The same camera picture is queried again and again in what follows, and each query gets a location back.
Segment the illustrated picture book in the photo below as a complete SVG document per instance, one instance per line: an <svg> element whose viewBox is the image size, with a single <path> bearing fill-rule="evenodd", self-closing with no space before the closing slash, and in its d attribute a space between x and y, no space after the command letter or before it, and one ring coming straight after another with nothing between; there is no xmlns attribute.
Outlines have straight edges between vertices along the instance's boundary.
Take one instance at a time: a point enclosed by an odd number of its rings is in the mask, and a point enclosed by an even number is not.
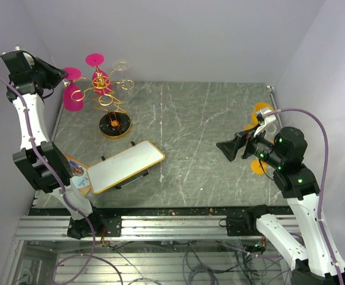
<svg viewBox="0 0 345 285"><path fill-rule="evenodd" d="M88 166L84 163L65 155L72 170L72 182L80 193L85 197L91 191L91 182L88 178Z"/></svg>

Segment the white gold-framed tray stand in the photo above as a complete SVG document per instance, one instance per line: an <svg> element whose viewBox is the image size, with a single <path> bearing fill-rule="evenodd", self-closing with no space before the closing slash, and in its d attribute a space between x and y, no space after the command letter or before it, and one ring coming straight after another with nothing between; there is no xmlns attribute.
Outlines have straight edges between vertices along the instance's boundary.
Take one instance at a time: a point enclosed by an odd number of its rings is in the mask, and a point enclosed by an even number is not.
<svg viewBox="0 0 345 285"><path fill-rule="evenodd" d="M165 154L149 140L127 148L87 169L92 192L99 194L160 163Z"/></svg>

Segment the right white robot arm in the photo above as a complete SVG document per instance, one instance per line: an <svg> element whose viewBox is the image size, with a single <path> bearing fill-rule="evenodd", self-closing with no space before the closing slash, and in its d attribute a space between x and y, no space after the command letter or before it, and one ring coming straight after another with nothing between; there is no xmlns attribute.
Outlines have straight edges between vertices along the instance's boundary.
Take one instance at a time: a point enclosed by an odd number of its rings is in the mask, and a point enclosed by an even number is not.
<svg viewBox="0 0 345 285"><path fill-rule="evenodd" d="M252 128L216 146L230 162L238 149L244 148L242 159L255 156L274 169L274 183L287 200L304 243L300 244L266 205L248 209L245 230L251 235L264 235L274 245L290 265L296 284L345 284L345 261L330 237L326 221L319 216L318 182L302 162L308 146L302 131L284 127L270 142Z"/></svg>

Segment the magenta wine glass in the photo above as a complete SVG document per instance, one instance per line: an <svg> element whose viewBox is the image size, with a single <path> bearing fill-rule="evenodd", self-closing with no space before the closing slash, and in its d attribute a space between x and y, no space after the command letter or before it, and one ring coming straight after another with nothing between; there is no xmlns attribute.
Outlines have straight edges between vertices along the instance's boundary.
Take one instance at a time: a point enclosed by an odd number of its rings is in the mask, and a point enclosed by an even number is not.
<svg viewBox="0 0 345 285"><path fill-rule="evenodd" d="M75 67L66 67L67 72L65 79L69 83L63 92L63 106L67 111L79 112L84 107L84 94L76 85L76 81L82 79L82 72Z"/></svg>
<svg viewBox="0 0 345 285"><path fill-rule="evenodd" d="M86 64L95 68L92 75L93 90L98 96L103 96L110 92L110 78L100 69L102 63L104 63L105 57L100 53L92 53L86 57Z"/></svg>

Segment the clear wine glass front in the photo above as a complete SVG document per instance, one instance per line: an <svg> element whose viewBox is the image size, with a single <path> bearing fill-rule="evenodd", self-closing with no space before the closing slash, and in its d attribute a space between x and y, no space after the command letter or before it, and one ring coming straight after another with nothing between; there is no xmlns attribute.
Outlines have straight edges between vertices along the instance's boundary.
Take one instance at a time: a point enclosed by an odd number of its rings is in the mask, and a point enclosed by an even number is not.
<svg viewBox="0 0 345 285"><path fill-rule="evenodd" d="M268 140L269 142L273 142L274 141L274 137L276 136L276 133L277 133L276 124L272 123L271 125L266 127L264 138L266 140Z"/></svg>

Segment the yellow wine glass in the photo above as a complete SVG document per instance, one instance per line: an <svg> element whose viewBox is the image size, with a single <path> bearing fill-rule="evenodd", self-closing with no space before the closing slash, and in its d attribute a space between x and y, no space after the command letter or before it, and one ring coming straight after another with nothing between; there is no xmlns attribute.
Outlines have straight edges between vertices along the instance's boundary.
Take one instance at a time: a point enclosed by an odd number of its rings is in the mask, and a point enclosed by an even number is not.
<svg viewBox="0 0 345 285"><path fill-rule="evenodd" d="M257 175L263 175L268 169L268 164L263 161L255 159L251 162L251 170Z"/></svg>
<svg viewBox="0 0 345 285"><path fill-rule="evenodd" d="M253 110L252 115L251 115L251 124L246 125L244 127L245 131L248 129L252 129L253 127L255 127L259 124L258 115L266 108L268 108L270 110L274 110L274 108L270 104L265 103L265 102L257 103L254 106L254 110Z"/></svg>

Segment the magenta wine glass front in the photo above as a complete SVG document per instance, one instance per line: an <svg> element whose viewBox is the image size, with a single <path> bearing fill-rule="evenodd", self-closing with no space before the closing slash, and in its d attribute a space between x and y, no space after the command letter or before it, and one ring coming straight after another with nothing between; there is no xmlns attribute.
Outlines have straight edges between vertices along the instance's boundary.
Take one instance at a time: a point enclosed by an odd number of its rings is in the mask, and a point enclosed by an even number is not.
<svg viewBox="0 0 345 285"><path fill-rule="evenodd" d="M66 67L67 72L65 79L69 83L63 92L63 106L67 111L79 112L84 107L84 94L76 85L76 81L82 79L82 72L75 67Z"/></svg>

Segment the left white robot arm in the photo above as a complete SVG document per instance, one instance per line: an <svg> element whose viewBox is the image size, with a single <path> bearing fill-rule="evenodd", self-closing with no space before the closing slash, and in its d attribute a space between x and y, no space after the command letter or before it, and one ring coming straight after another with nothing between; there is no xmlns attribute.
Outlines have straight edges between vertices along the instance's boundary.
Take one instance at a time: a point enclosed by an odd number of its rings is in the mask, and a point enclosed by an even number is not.
<svg viewBox="0 0 345 285"><path fill-rule="evenodd" d="M69 161L46 133L44 90L53 90L67 71L23 50L5 53L2 60L10 72L7 98L18 113L22 135L14 164L34 189L55 197L69 211L69 237L101 234L103 220L72 182Z"/></svg>

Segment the clear wine glass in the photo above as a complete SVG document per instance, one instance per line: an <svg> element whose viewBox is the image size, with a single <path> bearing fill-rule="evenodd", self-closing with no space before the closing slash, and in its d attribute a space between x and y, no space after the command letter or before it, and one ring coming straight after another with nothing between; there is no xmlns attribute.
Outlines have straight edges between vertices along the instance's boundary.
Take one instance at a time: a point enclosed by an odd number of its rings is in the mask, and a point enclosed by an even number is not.
<svg viewBox="0 0 345 285"><path fill-rule="evenodd" d="M135 85L134 82L127 76L129 68L130 64L125 60L118 60L113 64L113 71L115 74L117 74L116 85L123 92L131 91Z"/></svg>
<svg viewBox="0 0 345 285"><path fill-rule="evenodd" d="M276 133L277 133L276 124L272 123L271 125L266 127L264 138L266 140L268 140L269 142L273 142L274 141L274 137L276 136Z"/></svg>

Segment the yellow wine glass front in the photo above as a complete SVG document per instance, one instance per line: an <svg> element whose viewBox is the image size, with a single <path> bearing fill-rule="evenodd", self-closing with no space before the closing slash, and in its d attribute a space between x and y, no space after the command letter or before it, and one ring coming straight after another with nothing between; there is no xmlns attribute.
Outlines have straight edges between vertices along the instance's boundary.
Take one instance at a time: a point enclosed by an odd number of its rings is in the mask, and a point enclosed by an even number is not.
<svg viewBox="0 0 345 285"><path fill-rule="evenodd" d="M274 110L274 108L270 104L265 103L265 102L257 103L254 106L254 110L253 110L252 115L251 115L251 124L246 125L244 127L245 131L248 129L252 129L253 127L255 127L259 124L258 115L266 108L268 108L270 110Z"/></svg>

